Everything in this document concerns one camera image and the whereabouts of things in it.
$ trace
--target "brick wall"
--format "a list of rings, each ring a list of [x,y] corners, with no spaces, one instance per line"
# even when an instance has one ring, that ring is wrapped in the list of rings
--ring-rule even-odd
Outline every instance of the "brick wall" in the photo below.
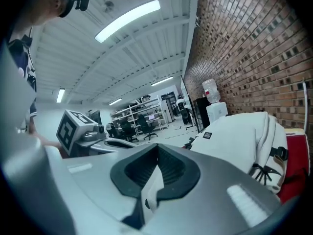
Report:
[[[199,0],[197,15],[184,77],[191,99],[214,78],[229,113],[267,111],[284,127],[303,128],[302,79],[310,98],[313,49],[286,0]],[[313,147],[313,107],[309,114]]]

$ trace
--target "white corrugated ceiling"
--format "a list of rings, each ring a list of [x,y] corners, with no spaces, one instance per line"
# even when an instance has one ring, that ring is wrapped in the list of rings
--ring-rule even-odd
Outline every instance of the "white corrugated ceiling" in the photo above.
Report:
[[[112,12],[104,12],[105,1],[114,3]],[[153,82],[180,76],[197,0],[159,0],[159,11],[129,23],[103,43],[94,39],[110,22],[149,1],[90,0],[86,12],[73,9],[66,18],[35,28],[31,53],[37,98],[55,101],[58,89],[65,88],[64,102],[109,103],[127,95],[140,97]]]

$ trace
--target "white metal shelving unit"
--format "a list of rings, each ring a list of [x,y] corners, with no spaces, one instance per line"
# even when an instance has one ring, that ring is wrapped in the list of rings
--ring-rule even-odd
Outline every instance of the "white metal shelving unit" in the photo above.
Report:
[[[135,111],[135,108],[138,108],[140,106],[143,106],[143,109],[139,109],[138,111]],[[153,112],[153,113],[149,113],[148,111],[153,110],[155,108],[158,107],[158,111],[157,112]],[[134,105],[134,106],[128,106],[126,109],[121,110],[119,112],[115,112],[113,114],[111,114],[111,119],[112,122],[114,123],[115,121],[119,121],[122,118],[129,118],[131,117],[131,119],[128,119],[128,122],[131,123],[132,127],[135,128],[136,130],[136,134],[139,135],[141,133],[143,133],[142,131],[138,130],[138,128],[140,127],[140,124],[137,124],[136,121],[138,120],[138,116],[137,114],[142,113],[143,115],[146,113],[147,115],[145,116],[145,118],[148,118],[149,116],[152,115],[162,115],[162,118],[160,118],[161,121],[161,127],[168,127],[168,122],[166,120],[165,117],[165,113],[163,110],[163,106],[162,106],[162,101],[160,100],[159,96],[156,96],[156,98],[145,101],[143,103]]]

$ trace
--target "black logo patch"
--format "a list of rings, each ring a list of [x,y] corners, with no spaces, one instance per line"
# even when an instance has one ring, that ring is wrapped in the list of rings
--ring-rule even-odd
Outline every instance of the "black logo patch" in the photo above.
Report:
[[[83,123],[93,123],[88,117],[85,115],[81,114],[80,112],[71,112],[77,119],[82,121]]]
[[[212,136],[212,132],[205,132],[203,138],[204,139],[210,139]]]
[[[64,115],[64,118],[62,119],[61,127],[58,131],[58,137],[60,141],[63,143],[63,145],[67,148],[67,150],[69,149],[70,144],[73,140],[75,131],[76,131],[76,125],[67,115]]]

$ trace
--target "water bottle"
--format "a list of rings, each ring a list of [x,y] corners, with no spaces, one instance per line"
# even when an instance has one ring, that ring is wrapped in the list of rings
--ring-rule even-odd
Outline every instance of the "water bottle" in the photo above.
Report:
[[[208,79],[202,83],[207,100],[211,103],[217,103],[221,99],[221,95],[217,90],[214,79]]]

